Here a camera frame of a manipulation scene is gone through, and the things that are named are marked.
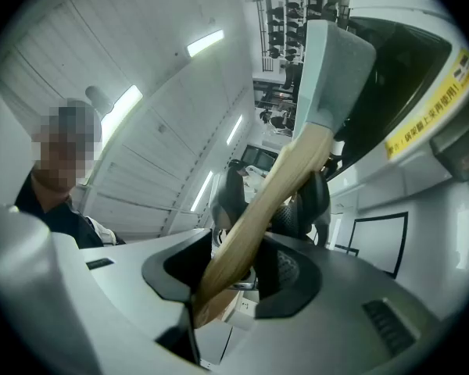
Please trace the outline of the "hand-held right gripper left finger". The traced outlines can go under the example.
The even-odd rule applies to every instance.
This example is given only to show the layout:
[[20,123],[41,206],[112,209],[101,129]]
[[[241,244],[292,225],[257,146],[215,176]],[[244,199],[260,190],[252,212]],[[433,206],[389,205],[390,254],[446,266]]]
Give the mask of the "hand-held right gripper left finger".
[[156,343],[187,311],[161,299],[144,281],[145,260],[205,230],[106,248],[79,249],[76,241],[52,234],[63,284],[88,336],[103,374],[204,374],[205,370]]

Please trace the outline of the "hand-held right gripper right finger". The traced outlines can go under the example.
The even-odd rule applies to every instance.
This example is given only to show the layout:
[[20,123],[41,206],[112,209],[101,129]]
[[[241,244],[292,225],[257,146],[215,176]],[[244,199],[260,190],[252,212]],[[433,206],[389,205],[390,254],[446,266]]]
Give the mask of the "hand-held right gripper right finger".
[[259,301],[202,329],[202,364],[218,374],[404,374],[441,323],[389,275],[357,257],[267,234]]

